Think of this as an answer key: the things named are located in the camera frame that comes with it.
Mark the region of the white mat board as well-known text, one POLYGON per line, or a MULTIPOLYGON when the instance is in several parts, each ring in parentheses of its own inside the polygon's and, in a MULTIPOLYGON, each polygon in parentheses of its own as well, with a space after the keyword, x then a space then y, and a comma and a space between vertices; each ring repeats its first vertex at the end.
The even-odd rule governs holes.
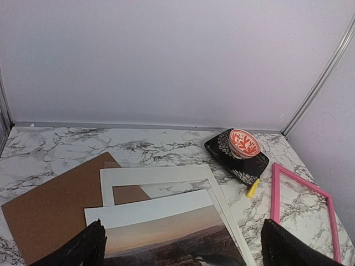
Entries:
POLYGON ((256 265, 236 219, 230 211, 226 197, 211 168, 207 164, 164 167, 104 168, 100 170, 100 185, 104 207, 114 205, 114 186, 133 186, 169 182, 187 182, 207 179, 226 222, 231 229, 247 265, 256 265))

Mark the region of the pink photo frame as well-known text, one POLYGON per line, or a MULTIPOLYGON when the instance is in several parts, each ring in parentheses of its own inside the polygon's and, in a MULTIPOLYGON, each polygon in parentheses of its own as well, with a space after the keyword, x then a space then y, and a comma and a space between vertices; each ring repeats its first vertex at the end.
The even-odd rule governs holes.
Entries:
POLYGON ((333 257, 335 261, 342 263, 338 227, 336 222, 332 196, 328 192, 316 186, 315 184, 305 180, 304 178, 298 176, 297 174, 291 172, 290 170, 284 168, 283 166, 277 163, 274 163, 272 165, 271 212, 270 212, 271 219, 277 223, 280 222, 280 213, 281 213, 280 212, 280 202, 281 202, 280 174, 286 175, 290 179, 307 187, 309 190, 321 195, 326 199, 328 216, 329 216, 329 221, 331 226, 331 234, 332 234, 333 257))

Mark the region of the photo with white mat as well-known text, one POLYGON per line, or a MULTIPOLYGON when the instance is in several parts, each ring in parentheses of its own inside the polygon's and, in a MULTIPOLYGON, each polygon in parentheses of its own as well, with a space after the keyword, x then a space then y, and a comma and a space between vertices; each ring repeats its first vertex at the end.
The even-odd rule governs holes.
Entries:
POLYGON ((246 265, 206 190, 86 208, 106 231, 104 265, 246 265))

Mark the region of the yellow handled screwdriver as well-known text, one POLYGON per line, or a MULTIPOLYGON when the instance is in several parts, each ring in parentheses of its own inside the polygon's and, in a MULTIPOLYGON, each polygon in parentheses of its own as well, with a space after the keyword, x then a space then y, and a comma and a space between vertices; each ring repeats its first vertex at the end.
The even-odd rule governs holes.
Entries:
POLYGON ((260 179, 258 178, 248 189, 246 197, 247 198, 252 198, 258 188, 258 184, 260 183, 260 179))

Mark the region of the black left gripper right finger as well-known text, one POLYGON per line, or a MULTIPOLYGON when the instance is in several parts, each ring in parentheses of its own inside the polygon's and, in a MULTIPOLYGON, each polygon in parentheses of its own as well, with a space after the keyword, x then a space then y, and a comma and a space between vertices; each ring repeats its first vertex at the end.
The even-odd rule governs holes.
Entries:
POLYGON ((334 266, 341 263, 312 249, 272 219, 261 230, 262 261, 267 266, 334 266))

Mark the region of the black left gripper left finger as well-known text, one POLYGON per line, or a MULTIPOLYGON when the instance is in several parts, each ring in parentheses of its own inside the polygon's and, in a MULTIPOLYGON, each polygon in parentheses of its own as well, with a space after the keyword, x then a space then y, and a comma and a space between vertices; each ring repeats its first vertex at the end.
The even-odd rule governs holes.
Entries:
POLYGON ((103 265, 106 242, 105 228, 97 220, 33 265, 103 265))

